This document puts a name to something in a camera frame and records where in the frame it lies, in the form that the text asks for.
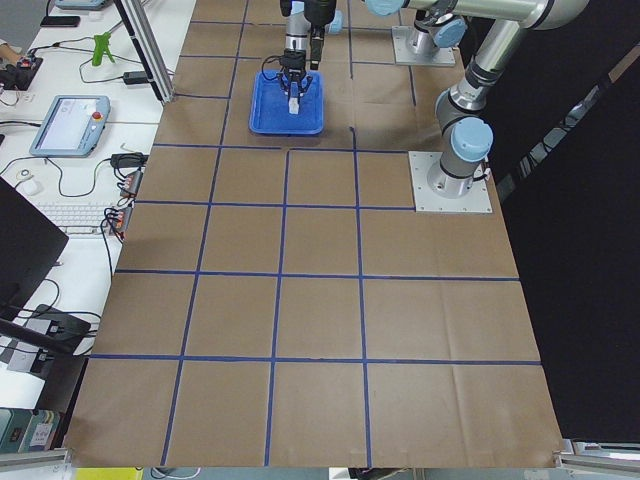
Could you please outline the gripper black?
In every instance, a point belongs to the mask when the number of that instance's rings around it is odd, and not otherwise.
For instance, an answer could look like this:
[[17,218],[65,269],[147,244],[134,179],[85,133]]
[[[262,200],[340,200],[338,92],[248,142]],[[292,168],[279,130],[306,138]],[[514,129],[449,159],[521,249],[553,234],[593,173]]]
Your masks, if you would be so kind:
[[286,19],[288,40],[310,37],[323,39],[326,27],[334,20],[336,2],[329,0],[280,0],[281,15]]
[[[323,39],[310,40],[310,69],[318,70],[322,60]],[[311,86],[313,77],[306,71],[306,52],[304,50],[285,49],[278,57],[280,70],[276,78],[281,89],[291,95],[305,95]]]

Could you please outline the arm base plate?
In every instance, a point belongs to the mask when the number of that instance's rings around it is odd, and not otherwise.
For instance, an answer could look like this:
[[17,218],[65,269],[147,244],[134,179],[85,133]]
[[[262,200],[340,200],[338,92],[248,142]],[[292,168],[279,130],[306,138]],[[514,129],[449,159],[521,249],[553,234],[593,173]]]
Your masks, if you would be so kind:
[[478,166],[467,179],[447,175],[440,165],[441,152],[409,151],[415,211],[435,214],[491,214],[487,181],[476,178]]
[[408,66],[453,67],[453,49],[458,39],[444,29],[420,31],[410,26],[391,30],[395,63]]

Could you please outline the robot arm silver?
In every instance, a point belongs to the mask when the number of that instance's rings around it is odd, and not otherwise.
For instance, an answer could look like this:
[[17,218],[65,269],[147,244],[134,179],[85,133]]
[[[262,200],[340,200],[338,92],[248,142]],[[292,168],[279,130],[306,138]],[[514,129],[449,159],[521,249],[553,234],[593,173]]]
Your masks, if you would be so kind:
[[[467,21],[453,14],[451,1],[417,10],[410,26],[392,26],[387,30],[364,29],[369,37],[376,34],[392,41],[394,62],[399,65],[452,66],[453,50],[467,31]],[[279,69],[269,81],[278,83],[289,100],[299,100],[311,86],[309,70],[319,68],[325,36],[342,28],[342,12],[335,1],[281,1],[281,15],[286,19],[284,51],[265,63],[276,61]]]
[[493,132],[479,118],[489,90],[503,74],[511,56],[530,30],[550,30],[571,22],[588,5],[586,1],[368,1],[368,10],[389,16],[403,8],[423,11],[430,26],[451,14],[490,18],[489,33],[465,70],[465,76],[443,91],[435,114],[444,141],[438,163],[427,174],[427,184],[437,195],[457,199],[466,195],[493,143]]

